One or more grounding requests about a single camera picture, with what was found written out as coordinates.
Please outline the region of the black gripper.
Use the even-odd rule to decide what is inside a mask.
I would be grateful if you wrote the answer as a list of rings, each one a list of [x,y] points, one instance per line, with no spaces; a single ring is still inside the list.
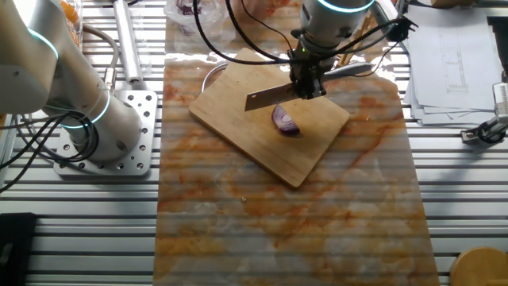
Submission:
[[[325,69],[318,56],[307,50],[292,50],[290,58],[290,78],[295,81],[295,94],[301,99],[315,99],[326,95],[321,77]]]

